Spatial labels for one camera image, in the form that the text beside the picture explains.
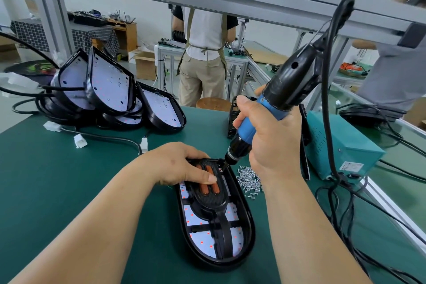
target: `teal power supply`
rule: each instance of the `teal power supply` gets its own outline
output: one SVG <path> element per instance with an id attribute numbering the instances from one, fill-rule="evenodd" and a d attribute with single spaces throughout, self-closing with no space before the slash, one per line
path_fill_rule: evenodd
<path id="1" fill-rule="evenodd" d="M 331 169 L 322 113 L 310 111 L 307 120 L 312 141 L 306 146 L 306 156 L 318 176 L 328 179 Z M 386 153 L 339 115 L 330 115 L 330 129 L 336 169 L 345 174 L 349 182 L 361 180 Z"/>

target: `person's left hand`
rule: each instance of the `person's left hand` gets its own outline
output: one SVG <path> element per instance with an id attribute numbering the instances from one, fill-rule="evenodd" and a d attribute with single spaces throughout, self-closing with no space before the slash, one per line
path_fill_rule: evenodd
<path id="1" fill-rule="evenodd" d="M 150 177 L 154 183 L 162 185 L 174 185 L 182 181 L 203 184 L 216 182 L 214 175 L 189 164 L 187 158 L 202 159 L 209 156 L 182 142 L 170 142 L 142 154 L 128 167 L 143 173 L 141 177 Z"/>

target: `wooden stool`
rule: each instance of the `wooden stool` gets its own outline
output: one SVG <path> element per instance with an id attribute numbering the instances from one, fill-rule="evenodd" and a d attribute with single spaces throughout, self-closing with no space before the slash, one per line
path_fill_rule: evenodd
<path id="1" fill-rule="evenodd" d="M 201 98 L 197 101 L 197 108 L 229 112 L 231 103 L 221 98 Z"/>

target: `label sticker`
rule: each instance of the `label sticker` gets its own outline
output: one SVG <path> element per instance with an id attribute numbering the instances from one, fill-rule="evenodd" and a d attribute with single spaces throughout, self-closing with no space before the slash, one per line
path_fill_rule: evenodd
<path id="1" fill-rule="evenodd" d="M 363 168 L 364 164 L 355 163 L 355 162 L 344 162 L 342 166 L 339 168 L 342 171 L 354 172 L 357 173 L 361 168 Z"/>

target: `white connector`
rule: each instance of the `white connector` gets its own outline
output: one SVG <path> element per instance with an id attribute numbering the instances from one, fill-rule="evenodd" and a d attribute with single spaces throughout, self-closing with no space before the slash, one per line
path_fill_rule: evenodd
<path id="1" fill-rule="evenodd" d="M 142 138 L 142 141 L 139 146 L 141 147 L 142 153 L 146 153 L 148 151 L 148 138 Z"/>
<path id="2" fill-rule="evenodd" d="M 62 125 L 56 124 L 53 121 L 47 121 L 43 127 L 45 127 L 49 131 L 58 131 L 60 132 L 62 129 Z"/>
<path id="3" fill-rule="evenodd" d="M 87 141 L 83 138 L 81 134 L 74 136 L 74 143 L 77 148 L 82 148 L 87 145 Z"/>

